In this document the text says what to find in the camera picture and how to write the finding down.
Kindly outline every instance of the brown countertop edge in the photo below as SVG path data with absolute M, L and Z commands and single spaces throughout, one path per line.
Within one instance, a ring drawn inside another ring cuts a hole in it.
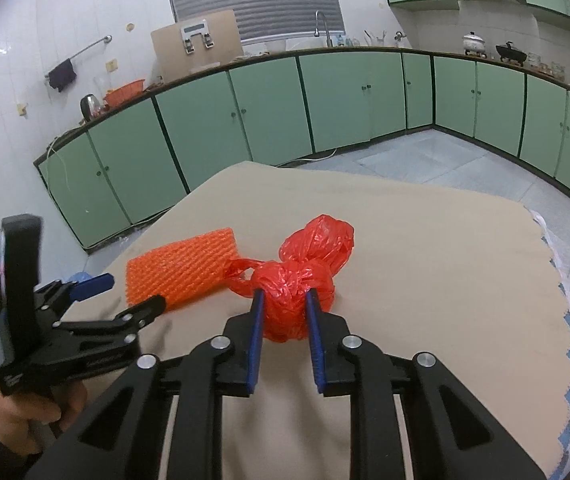
M 151 91 L 145 91 L 140 94 L 135 99 L 128 101 L 124 106 L 115 108 L 114 110 L 110 110 L 109 112 L 101 115 L 100 117 L 94 119 L 91 123 L 86 124 L 85 126 L 80 126 L 76 130 L 72 130 L 67 134 L 63 134 L 61 137 L 57 138 L 52 144 L 50 144 L 45 153 L 43 153 L 39 158 L 34 161 L 34 166 L 39 167 L 41 163 L 47 158 L 47 153 L 50 151 L 59 150 L 72 140 L 80 137 L 82 134 L 86 133 L 90 128 L 93 128 L 97 124 L 109 119 L 111 116 L 126 110 L 129 107 L 137 105 L 138 103 L 150 99 L 158 94 L 163 92 L 167 92 L 177 86 L 183 85 L 185 83 L 189 83 L 196 79 L 200 79 L 201 77 L 206 77 L 208 75 L 212 75 L 218 72 L 224 72 L 225 70 L 231 70 L 234 68 L 238 68 L 241 66 L 251 65 L 254 63 L 260 63 L 265 61 L 270 61 L 274 59 L 283 59 L 286 57 L 296 57 L 296 56 L 309 56 L 312 54 L 332 54 L 336 52 L 404 52 L 406 54 L 425 54 L 426 56 L 433 56 L 433 57 L 452 57 L 455 59 L 466 59 L 470 61 L 477 61 L 479 63 L 487 63 L 492 65 L 501 66 L 504 68 L 509 68 L 511 70 L 515 70 L 517 72 L 522 72 L 527 75 L 531 75 L 540 79 L 544 79 L 549 81 L 550 83 L 554 83 L 566 90 L 570 91 L 570 85 L 567 83 L 563 83 L 558 81 L 553 77 L 547 76 L 545 74 L 541 74 L 540 72 L 534 72 L 533 70 L 528 70 L 527 68 L 521 68 L 519 66 L 515 66 L 508 63 L 503 63 L 501 61 L 491 60 L 491 59 L 483 59 L 481 57 L 476 56 L 465 56 L 464 54 L 452 54 L 449 52 L 432 52 L 429 50 L 417 50 L 413 48 L 397 48 L 393 46 L 337 46 L 333 48 L 321 47 L 321 48 L 309 48 L 303 50 L 288 50 L 286 52 L 280 52 L 278 54 L 269 54 L 266 56 L 253 56 L 245 59 L 241 59 L 238 61 L 234 61 L 232 63 L 228 63 L 226 65 L 221 65 L 213 68 L 208 68 L 201 72 L 197 72 L 193 75 L 184 77 L 182 79 L 177 79 L 172 81 L 171 83 L 167 83 L 161 87 L 155 88 Z

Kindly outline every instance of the yellow electrical socket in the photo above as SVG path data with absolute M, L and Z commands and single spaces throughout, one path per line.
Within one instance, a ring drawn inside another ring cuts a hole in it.
M 105 63 L 105 68 L 107 69 L 107 72 L 114 72 L 114 70 L 118 70 L 118 60 L 112 59 L 111 61 L 108 61 Z

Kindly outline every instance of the electric kettle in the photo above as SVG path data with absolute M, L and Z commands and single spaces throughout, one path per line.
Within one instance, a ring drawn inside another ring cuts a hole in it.
M 94 94 L 87 94 L 81 99 L 82 116 L 87 122 L 98 116 L 101 111 L 102 107 L 100 106 L 100 101 L 98 101 L 98 98 Z

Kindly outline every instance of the beige tablecloth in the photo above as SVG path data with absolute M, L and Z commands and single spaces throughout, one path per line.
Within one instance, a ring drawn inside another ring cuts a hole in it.
M 462 380 L 549 476 L 569 408 L 570 330 L 558 272 L 521 205 L 471 191 L 329 171 L 242 163 L 192 192 L 108 268 L 110 292 L 65 319 L 126 307 L 126 261 L 210 230 L 234 229 L 242 256 L 277 259 L 292 232 L 326 213 L 350 222 L 355 246 L 335 278 L 334 312 L 383 351 L 430 351 Z M 186 354 L 250 301 L 229 290 L 165 314 L 143 349 Z M 112 376 L 88 382 L 95 395 Z M 265 341 L 256 394 L 225 399 L 225 479 L 346 479 L 349 401 L 316 393 L 308 343 Z

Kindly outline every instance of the silver screw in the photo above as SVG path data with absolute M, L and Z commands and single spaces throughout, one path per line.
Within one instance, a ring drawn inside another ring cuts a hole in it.
M 423 352 L 421 354 L 418 354 L 416 362 L 420 366 L 424 366 L 425 368 L 431 368 L 433 367 L 434 364 L 436 364 L 436 358 L 429 352 Z
M 231 340 L 227 336 L 217 335 L 215 338 L 211 340 L 210 345 L 212 345 L 213 348 L 217 350 L 222 350 L 231 345 L 231 343 L 232 343 Z
M 136 361 L 138 368 L 142 368 L 143 370 L 149 370 L 149 368 L 154 368 L 156 366 L 156 356 L 151 354 L 141 355 Z
M 342 338 L 342 344 L 347 348 L 358 348 L 363 344 L 363 340 L 357 335 L 346 335 Z

